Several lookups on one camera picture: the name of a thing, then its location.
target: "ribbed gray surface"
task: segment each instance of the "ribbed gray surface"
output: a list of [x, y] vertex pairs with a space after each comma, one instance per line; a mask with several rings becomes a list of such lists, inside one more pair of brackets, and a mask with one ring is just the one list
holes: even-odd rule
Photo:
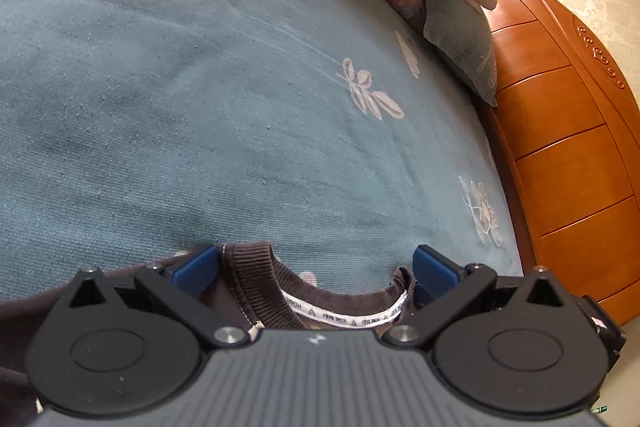
[[[312, 340], [324, 337], [321, 343]], [[46, 412], [35, 427], [86, 427]], [[548, 427], [604, 425], [584, 412]], [[416, 352], [388, 349], [371, 331], [265, 331], [219, 352], [187, 393], [159, 409], [100, 427], [535, 426], [496, 418], [451, 396]]]

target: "clothing label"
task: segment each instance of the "clothing label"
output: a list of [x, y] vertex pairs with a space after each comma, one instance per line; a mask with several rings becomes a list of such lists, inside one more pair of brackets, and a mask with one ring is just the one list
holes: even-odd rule
[[263, 329], [264, 324], [262, 323], [262, 321], [258, 321], [255, 324], [252, 324], [251, 328], [249, 328], [249, 331], [247, 331], [247, 333], [249, 333], [249, 339], [253, 342], [258, 336], [258, 331]]
[[395, 304], [393, 304], [393, 306], [388, 310], [381, 311], [374, 315], [361, 315], [360, 317], [356, 317], [354, 315], [340, 315], [338, 313], [323, 310], [322, 308], [312, 306], [293, 295], [289, 295], [284, 291], [282, 292], [282, 295], [284, 295], [287, 304], [298, 315], [302, 315], [303, 317], [313, 321], [329, 324], [337, 328], [346, 328], [351, 330], [373, 328], [392, 322], [402, 311], [402, 303], [404, 303], [404, 300], [406, 299], [406, 291], [404, 291]]

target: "gray pillow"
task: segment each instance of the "gray pillow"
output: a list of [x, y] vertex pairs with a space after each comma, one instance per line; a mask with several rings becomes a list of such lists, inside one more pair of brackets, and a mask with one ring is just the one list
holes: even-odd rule
[[486, 16], [465, 0], [425, 0], [425, 4], [424, 38], [437, 47], [462, 82], [496, 107], [494, 44]]

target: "teal bedsheet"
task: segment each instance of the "teal bedsheet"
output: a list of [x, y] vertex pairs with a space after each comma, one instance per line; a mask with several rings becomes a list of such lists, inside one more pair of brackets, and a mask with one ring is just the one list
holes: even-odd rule
[[383, 0], [2, 0], [0, 298], [257, 239], [340, 292], [422, 243], [521, 273], [469, 95]]

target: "wooden bed frame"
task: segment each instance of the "wooden bed frame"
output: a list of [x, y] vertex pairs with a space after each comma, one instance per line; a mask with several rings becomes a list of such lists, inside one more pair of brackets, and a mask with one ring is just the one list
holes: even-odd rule
[[476, 103], [525, 270], [551, 268], [619, 323], [640, 314], [640, 111], [615, 60], [557, 0], [498, 0], [498, 107]]

